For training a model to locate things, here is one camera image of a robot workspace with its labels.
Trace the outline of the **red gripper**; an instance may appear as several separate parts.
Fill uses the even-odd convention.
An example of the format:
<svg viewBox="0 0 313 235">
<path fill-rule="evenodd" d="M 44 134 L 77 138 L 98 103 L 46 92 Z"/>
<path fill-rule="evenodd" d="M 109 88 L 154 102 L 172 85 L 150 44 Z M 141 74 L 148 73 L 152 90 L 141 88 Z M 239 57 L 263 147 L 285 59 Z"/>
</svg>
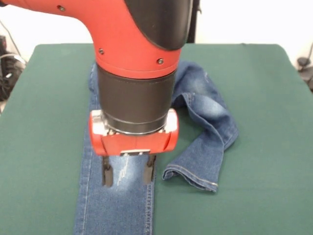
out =
<svg viewBox="0 0 313 235">
<path fill-rule="evenodd" d="M 113 185 L 113 168 L 109 156 L 130 156 L 151 154 L 144 166 L 143 182 L 153 180 L 156 154 L 174 150 L 179 137 L 179 119 L 176 111 L 170 109 L 165 126 L 148 135 L 126 135 L 116 132 L 107 125 L 102 110 L 89 114 L 89 136 L 94 152 L 102 157 L 102 184 Z"/>
</svg>

